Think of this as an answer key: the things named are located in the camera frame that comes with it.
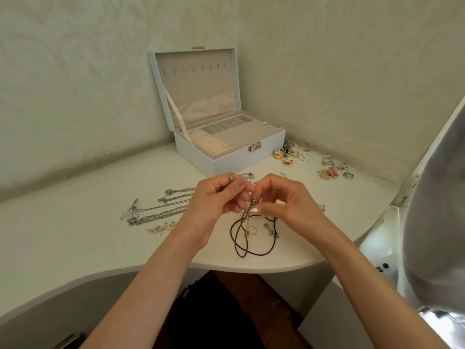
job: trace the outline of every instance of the gray fabric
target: gray fabric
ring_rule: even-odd
[[[421,175],[403,254],[407,279],[423,305],[465,313],[465,110]]]

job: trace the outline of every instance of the person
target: person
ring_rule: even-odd
[[[376,349],[448,348],[419,314],[387,283],[338,229],[305,186],[269,174],[254,186],[229,174],[202,180],[175,229],[84,342],[83,349],[152,348],[192,258],[206,246],[219,217],[251,211],[281,219],[313,244],[331,264]]]

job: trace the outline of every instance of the beige wallpaper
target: beige wallpaper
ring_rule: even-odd
[[[238,15],[242,108],[387,180],[465,94],[465,0],[239,0]]]
[[[234,11],[235,0],[0,0],[0,194],[172,140],[148,52],[234,46]]]

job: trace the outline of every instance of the white table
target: white table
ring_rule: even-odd
[[[355,240],[375,223],[399,186],[354,169],[352,180],[323,181],[317,174],[320,163],[321,155],[311,152],[308,161],[294,159],[292,166],[270,157],[246,171],[255,173],[255,181],[284,172],[303,182],[317,203],[326,205],[326,215]],[[139,270],[166,233],[147,233],[158,221],[130,227],[119,217],[135,198],[142,208],[158,205],[167,188],[194,187],[203,178],[172,144],[1,204],[0,324],[86,281]],[[233,213],[220,218],[191,267],[275,273],[322,260],[281,221],[276,223],[280,238],[269,255],[239,258],[229,234],[236,220]],[[266,252],[272,244],[265,222],[251,219],[259,229],[249,239],[251,251]]]

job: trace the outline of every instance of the white jewelry box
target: white jewelry box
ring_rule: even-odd
[[[281,149],[286,131],[241,110],[236,50],[151,52],[168,127],[206,176],[239,172]]]

